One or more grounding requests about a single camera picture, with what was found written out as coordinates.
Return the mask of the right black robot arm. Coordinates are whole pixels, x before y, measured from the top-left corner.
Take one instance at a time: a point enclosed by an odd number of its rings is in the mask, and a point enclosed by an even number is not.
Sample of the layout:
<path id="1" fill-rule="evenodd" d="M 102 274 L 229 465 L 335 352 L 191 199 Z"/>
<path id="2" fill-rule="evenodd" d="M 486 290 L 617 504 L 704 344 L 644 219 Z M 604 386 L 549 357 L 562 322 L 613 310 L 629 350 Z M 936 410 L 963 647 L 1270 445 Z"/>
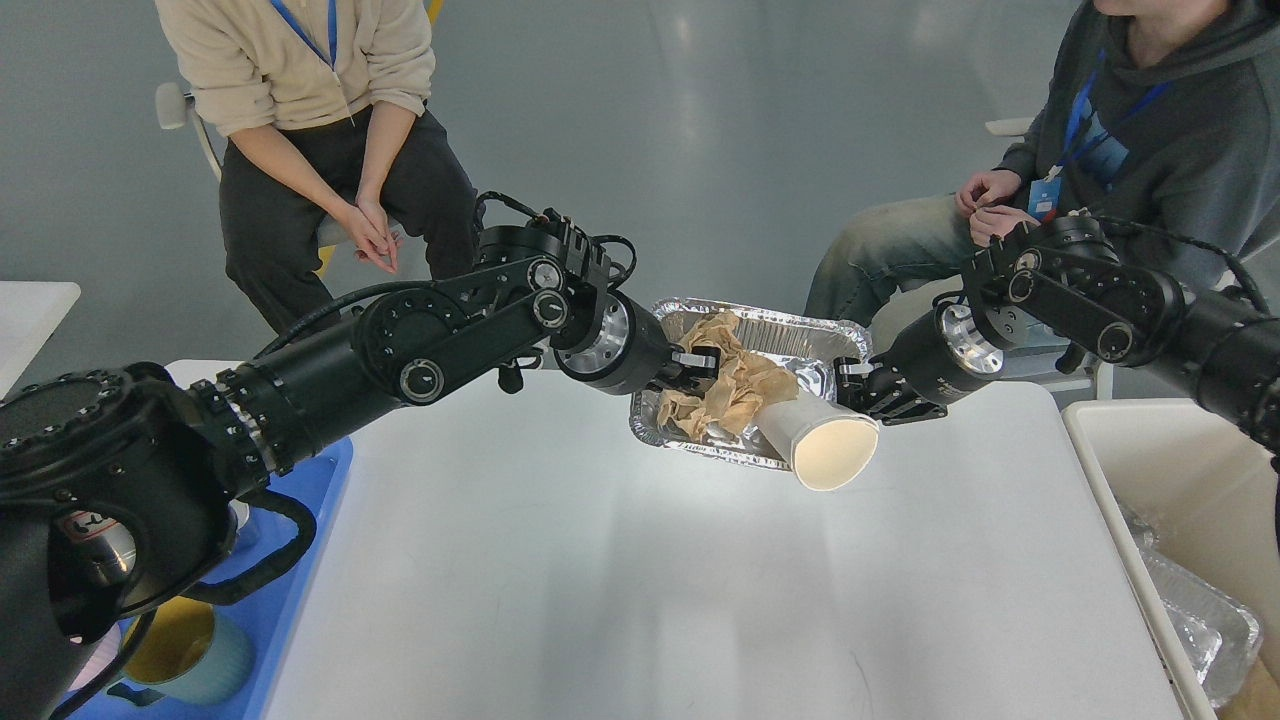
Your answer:
<path id="1" fill-rule="evenodd" d="M 1254 282 L 1226 256 L 1235 284 L 1196 292 L 1170 274 L 1120 263 L 1107 218 L 1020 224 L 961 265 L 891 347 L 837 357 L 836 400 L 887 425 L 936 419 L 997 380 L 1030 322 L 1064 337 L 1057 361 L 1147 366 L 1270 452 L 1279 446 L 1279 324 Z"/>

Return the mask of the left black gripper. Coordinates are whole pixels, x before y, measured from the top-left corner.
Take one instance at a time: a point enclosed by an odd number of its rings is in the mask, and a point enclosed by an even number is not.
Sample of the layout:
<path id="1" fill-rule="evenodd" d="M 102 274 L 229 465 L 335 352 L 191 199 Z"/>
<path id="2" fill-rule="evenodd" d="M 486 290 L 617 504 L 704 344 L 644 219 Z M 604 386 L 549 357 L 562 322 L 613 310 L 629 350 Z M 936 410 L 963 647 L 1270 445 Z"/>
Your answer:
<path id="1" fill-rule="evenodd" d="M 607 295 L 602 328 L 589 347 L 554 351 L 567 377 L 613 396 L 641 389 L 703 396 L 719 377 L 721 355 L 714 345 L 672 345 L 660 323 L 620 291 Z"/>

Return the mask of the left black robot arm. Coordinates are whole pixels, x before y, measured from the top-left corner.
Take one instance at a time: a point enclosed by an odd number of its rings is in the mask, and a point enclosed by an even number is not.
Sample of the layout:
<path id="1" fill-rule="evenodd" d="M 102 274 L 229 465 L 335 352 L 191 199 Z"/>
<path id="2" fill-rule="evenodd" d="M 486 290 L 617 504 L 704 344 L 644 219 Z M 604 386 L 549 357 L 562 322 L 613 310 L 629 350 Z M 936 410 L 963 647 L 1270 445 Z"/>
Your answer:
<path id="1" fill-rule="evenodd" d="M 608 395 L 704 393 L 721 365 L 681 348 L 621 284 L 630 269 L 567 217 L 479 236 L 472 272 L 348 293 L 252 360 L 179 387 L 154 363 L 68 373 L 3 400 L 3 710 L 63 696 L 118 621 L 177 596 L 229 605 L 289 571 L 314 515 L 271 477 L 399 407 L 490 370 L 521 389 L 540 342 Z"/>

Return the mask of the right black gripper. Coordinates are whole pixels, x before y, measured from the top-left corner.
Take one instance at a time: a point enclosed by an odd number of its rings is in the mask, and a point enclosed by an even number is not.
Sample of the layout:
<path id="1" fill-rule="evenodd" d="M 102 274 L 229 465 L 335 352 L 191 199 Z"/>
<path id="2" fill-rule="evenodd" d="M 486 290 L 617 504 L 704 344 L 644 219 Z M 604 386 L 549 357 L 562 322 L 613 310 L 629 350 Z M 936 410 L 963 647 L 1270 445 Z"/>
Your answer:
<path id="1" fill-rule="evenodd" d="M 1005 352 L 979 332 L 966 304 L 943 302 L 908 325 L 876 363 L 835 359 L 838 405 L 896 427 L 946 418 L 943 405 L 1001 379 Z M 881 365 L 899 373 L 913 391 L 883 392 Z"/>

